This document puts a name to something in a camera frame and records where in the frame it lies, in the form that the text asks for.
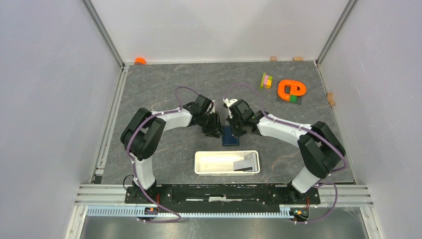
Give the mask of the navy blue card holder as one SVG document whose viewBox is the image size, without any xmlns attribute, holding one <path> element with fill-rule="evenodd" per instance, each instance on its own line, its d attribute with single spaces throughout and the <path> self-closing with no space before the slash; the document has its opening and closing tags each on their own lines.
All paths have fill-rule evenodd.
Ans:
<svg viewBox="0 0 422 239">
<path fill-rule="evenodd" d="M 222 127 L 224 136 L 222 137 L 223 146 L 239 146 L 239 139 L 234 136 L 234 133 L 229 125 Z"/>
</svg>

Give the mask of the white plastic tray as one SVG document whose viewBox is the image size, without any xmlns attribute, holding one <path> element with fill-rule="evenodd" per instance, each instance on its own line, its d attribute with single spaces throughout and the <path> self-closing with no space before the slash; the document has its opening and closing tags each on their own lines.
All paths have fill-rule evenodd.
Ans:
<svg viewBox="0 0 422 239">
<path fill-rule="evenodd" d="M 244 159 L 256 159 L 259 171 L 234 171 L 233 163 Z M 261 169 L 256 150 L 198 151 L 195 153 L 194 171 L 200 176 L 250 176 L 258 174 Z"/>
</svg>

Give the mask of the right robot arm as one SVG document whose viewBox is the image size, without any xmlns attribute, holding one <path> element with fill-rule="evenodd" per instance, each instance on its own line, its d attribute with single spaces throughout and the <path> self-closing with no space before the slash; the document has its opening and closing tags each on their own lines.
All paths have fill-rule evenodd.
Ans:
<svg viewBox="0 0 422 239">
<path fill-rule="evenodd" d="M 275 117 L 267 112 L 254 112 L 245 100 L 223 99 L 227 108 L 227 121 L 235 137 L 256 134 L 272 137 L 297 147 L 304 167 L 289 183 L 288 198 L 302 202 L 308 190 L 334 171 L 339 162 L 347 165 L 345 150 L 329 126 L 318 121 L 301 124 Z"/>
</svg>

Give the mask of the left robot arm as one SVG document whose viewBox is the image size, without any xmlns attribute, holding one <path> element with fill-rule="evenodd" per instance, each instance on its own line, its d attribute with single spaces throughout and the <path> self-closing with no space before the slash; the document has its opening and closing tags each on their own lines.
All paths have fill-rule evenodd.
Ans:
<svg viewBox="0 0 422 239">
<path fill-rule="evenodd" d="M 156 179 L 152 169 L 152 155 L 156 151 L 163 132 L 190 126 L 200 126 L 206 136 L 224 136 L 219 113 L 213 101 L 198 95 L 194 102 L 174 110 L 153 112 L 140 108 L 120 136 L 120 142 L 134 169 L 134 184 L 137 196 L 145 203 L 156 198 Z"/>
</svg>

